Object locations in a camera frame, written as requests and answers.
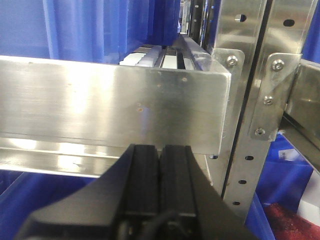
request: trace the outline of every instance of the black cable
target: black cable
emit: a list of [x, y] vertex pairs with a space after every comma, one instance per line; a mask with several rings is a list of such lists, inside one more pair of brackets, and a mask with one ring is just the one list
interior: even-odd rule
[[[178, 218], [179, 214], [174, 210], [167, 210], [159, 214], [148, 225], [146, 225], [143, 234], [138, 238], [138, 240], [154, 240], [161, 226], [170, 220], [176, 220], [179, 224]], [[179, 229], [183, 234], [186, 234], [181, 227], [179, 227]]]

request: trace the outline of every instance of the perforated metal upright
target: perforated metal upright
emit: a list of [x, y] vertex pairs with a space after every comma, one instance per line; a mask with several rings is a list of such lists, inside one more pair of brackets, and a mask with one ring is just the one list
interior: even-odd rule
[[316, 5], [317, 0], [221, 1], [215, 43], [208, 50], [239, 49], [245, 62], [232, 115], [233, 123], [240, 116], [237, 131], [231, 124], [220, 155], [208, 165], [214, 187], [242, 219], [275, 140]]

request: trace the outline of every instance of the metal bracket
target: metal bracket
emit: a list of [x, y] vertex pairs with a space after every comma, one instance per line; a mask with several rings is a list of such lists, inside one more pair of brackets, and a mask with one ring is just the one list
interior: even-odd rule
[[249, 135], [252, 139], [273, 142], [284, 114], [301, 54], [269, 55], [260, 84]]
[[222, 130], [220, 151], [206, 156], [212, 185], [221, 195], [242, 107], [247, 79], [242, 77], [245, 54], [238, 49], [214, 48], [213, 58], [231, 73], [230, 91]]

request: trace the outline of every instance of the brushed metal surface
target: brushed metal surface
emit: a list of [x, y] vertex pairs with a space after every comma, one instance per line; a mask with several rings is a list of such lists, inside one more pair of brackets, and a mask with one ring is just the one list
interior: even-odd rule
[[[125, 150], [121, 147], [0, 137], [0, 169], [98, 178]], [[207, 156], [194, 154], [194, 157], [211, 182]]]
[[301, 60], [286, 112], [320, 140], [320, 64]]
[[[281, 71], [274, 71], [273, 62], [278, 59], [281, 59], [285, 65]], [[274, 53], [268, 57], [251, 121], [249, 133], [251, 138], [269, 142], [276, 140], [300, 59], [301, 54], [287, 53]], [[265, 99], [270, 97], [272, 104], [265, 104]], [[256, 133], [259, 128], [264, 130], [261, 135]]]
[[[247, 96], [239, 135], [236, 140], [232, 165], [225, 183], [224, 201], [243, 221], [247, 217], [256, 186], [270, 147], [269, 141], [250, 136], [251, 120], [264, 81], [268, 57], [274, 53], [300, 54], [317, 6], [317, 0], [270, 1], [270, 13], [259, 57], [256, 62], [250, 92]], [[293, 26], [284, 26], [285, 20], [294, 20]]]
[[[232, 105], [232, 114], [228, 114], [230, 121], [228, 127], [224, 129], [220, 154], [217, 159], [208, 159], [213, 186], [219, 194], [222, 194], [267, 0], [217, 1], [217, 3], [219, 2], [221, 4], [219, 18], [216, 20], [215, 42], [214, 45], [209, 45], [207, 50], [216, 57], [217, 49], [234, 49], [235, 51], [240, 50], [244, 53], [242, 72], [240, 72], [237, 87], [234, 87], [231, 81], [230, 104]], [[246, 21], [238, 22], [235, 20], [236, 16], [241, 14], [246, 16]]]
[[231, 75], [0, 57], [0, 137], [218, 153]]

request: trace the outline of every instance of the stainless steel plate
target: stainless steel plate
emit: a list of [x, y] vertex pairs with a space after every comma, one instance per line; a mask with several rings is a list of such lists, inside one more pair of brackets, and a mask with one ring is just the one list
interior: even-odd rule
[[0, 137], [217, 154], [230, 80], [228, 71], [1, 56]]

